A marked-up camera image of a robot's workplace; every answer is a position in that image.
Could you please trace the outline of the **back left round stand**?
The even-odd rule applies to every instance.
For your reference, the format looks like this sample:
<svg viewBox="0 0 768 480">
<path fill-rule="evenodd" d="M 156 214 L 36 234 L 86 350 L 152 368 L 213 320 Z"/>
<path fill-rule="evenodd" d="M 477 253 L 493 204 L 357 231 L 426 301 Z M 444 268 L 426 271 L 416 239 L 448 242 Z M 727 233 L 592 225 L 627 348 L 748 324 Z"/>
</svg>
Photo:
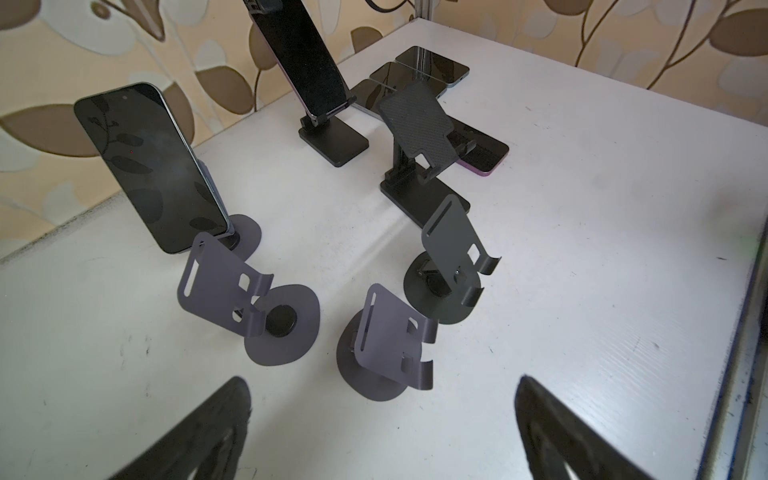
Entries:
<svg viewBox="0 0 768 480">
<path fill-rule="evenodd" d="M 217 240 L 243 261 L 248 260 L 257 250 L 262 240 L 259 224 L 243 214 L 229 216 L 231 227 Z"/>
</svg>

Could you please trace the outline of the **purple round stand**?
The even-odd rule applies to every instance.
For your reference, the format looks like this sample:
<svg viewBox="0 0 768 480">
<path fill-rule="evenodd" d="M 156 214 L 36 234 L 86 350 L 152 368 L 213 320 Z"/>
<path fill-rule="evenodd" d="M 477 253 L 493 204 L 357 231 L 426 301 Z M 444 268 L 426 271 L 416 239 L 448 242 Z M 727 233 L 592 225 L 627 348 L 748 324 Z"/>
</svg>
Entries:
<svg viewBox="0 0 768 480">
<path fill-rule="evenodd" d="M 203 232 L 193 240 L 177 299 L 183 310 L 242 337 L 254 363 L 280 366 L 312 348 L 321 309 L 309 287 L 274 287 L 273 280 Z"/>
</svg>

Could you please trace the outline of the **back right black stand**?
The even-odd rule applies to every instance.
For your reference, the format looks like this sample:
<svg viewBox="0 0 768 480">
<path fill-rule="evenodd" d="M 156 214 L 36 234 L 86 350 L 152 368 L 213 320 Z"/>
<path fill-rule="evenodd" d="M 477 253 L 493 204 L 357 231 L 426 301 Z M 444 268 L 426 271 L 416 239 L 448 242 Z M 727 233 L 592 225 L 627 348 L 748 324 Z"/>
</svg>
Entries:
<svg viewBox="0 0 768 480">
<path fill-rule="evenodd" d="M 298 134 L 336 168 L 344 166 L 369 147 L 366 137 L 336 117 L 314 125 L 306 115 L 301 119 Z"/>
</svg>

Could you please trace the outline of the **front right black stand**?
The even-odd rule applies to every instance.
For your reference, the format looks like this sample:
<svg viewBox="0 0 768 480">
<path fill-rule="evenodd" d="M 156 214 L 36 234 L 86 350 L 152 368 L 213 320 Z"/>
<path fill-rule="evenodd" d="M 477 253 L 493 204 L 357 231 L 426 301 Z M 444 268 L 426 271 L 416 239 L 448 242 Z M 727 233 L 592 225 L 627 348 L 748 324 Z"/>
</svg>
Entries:
<svg viewBox="0 0 768 480">
<path fill-rule="evenodd" d="M 500 259 L 489 255 L 459 198 L 448 195 L 421 233 L 424 252 L 406 271 L 403 289 L 410 305 L 443 325 L 465 320 L 482 293 L 480 277 Z"/>
</svg>

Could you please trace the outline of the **black phone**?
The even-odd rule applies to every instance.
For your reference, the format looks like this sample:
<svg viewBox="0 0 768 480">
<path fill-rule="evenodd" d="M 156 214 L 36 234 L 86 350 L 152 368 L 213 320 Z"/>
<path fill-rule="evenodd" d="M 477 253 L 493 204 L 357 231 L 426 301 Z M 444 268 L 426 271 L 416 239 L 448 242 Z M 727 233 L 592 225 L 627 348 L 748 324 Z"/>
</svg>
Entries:
<svg viewBox="0 0 768 480">
<path fill-rule="evenodd" d="M 350 94 L 355 97 L 353 106 L 378 120 L 381 120 L 380 102 L 395 93 L 394 89 L 371 79 L 361 80 L 350 89 Z"/>
</svg>

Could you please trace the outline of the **middle right black stand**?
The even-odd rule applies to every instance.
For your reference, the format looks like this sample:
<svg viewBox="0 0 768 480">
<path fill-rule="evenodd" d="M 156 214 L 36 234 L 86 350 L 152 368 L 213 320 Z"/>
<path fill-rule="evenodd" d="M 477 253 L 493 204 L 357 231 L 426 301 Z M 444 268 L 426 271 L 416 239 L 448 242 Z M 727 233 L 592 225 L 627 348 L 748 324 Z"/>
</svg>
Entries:
<svg viewBox="0 0 768 480">
<path fill-rule="evenodd" d="M 472 152 L 474 140 L 453 146 L 453 122 L 424 80 L 379 102 L 380 116 L 393 135 L 393 167 L 380 190 L 414 223 L 423 227 L 444 198 L 455 191 L 438 175 Z"/>
</svg>

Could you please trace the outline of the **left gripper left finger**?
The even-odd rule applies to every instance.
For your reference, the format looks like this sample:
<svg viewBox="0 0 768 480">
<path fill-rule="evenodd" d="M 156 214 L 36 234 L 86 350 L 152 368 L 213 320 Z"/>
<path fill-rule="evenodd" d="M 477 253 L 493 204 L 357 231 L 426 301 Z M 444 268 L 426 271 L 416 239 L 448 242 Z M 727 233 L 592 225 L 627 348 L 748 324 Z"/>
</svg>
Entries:
<svg viewBox="0 0 768 480">
<path fill-rule="evenodd" d="M 251 415 L 245 380 L 234 376 L 114 479 L 233 479 Z"/>
</svg>

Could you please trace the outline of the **black stand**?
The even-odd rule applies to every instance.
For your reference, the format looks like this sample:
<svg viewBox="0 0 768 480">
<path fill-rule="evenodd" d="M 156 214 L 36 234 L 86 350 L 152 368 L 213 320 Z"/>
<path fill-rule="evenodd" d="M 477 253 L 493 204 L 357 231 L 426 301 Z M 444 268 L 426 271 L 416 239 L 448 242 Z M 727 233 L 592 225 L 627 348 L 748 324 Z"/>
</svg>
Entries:
<svg viewBox="0 0 768 480">
<path fill-rule="evenodd" d="M 453 146 L 453 122 L 424 80 L 379 102 L 380 116 L 393 135 L 393 167 L 380 190 L 414 223 L 423 227 L 444 198 L 455 191 L 438 175 L 472 152 L 474 140 Z"/>
<path fill-rule="evenodd" d="M 443 325 L 465 320 L 482 293 L 480 277 L 500 259 L 489 255 L 459 198 L 448 195 L 421 233 L 424 252 L 406 271 L 403 289 L 410 305 Z"/>
<path fill-rule="evenodd" d="M 298 134 L 336 168 L 344 166 L 369 147 L 366 137 L 336 117 L 314 125 L 306 115 L 301 119 Z"/>
</svg>

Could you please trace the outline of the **front left purple stand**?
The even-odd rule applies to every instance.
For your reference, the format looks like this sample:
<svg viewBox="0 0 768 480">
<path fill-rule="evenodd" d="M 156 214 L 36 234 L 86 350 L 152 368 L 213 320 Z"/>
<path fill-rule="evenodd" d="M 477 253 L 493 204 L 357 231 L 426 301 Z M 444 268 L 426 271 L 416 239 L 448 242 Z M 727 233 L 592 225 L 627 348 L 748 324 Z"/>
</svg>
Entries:
<svg viewBox="0 0 768 480">
<path fill-rule="evenodd" d="M 375 283 L 339 339 L 338 370 L 352 389 L 372 401 L 392 400 L 408 388 L 431 390 L 434 362 L 422 359 L 422 345 L 436 342 L 438 326 Z"/>
</svg>

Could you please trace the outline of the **green phone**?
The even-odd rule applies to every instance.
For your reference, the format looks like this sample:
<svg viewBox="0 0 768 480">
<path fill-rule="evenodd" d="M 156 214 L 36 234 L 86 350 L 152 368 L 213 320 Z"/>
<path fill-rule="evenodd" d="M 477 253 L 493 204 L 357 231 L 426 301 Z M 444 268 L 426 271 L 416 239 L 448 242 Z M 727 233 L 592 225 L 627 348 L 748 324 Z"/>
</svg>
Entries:
<svg viewBox="0 0 768 480">
<path fill-rule="evenodd" d="M 424 82 L 432 94 L 439 98 L 448 89 L 448 85 L 427 74 L 396 62 L 387 62 L 369 75 L 369 79 L 393 90 L 401 90 L 407 86 Z"/>
</svg>

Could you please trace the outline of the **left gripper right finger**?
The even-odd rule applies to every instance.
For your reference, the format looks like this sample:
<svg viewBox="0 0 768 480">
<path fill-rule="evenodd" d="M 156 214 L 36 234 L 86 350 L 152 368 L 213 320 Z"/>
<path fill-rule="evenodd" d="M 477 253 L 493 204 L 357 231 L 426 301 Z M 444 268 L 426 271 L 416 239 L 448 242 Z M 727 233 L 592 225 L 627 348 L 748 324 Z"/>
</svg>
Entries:
<svg viewBox="0 0 768 480">
<path fill-rule="evenodd" d="M 535 378 L 520 378 L 514 407 L 534 479 L 649 477 Z"/>
</svg>

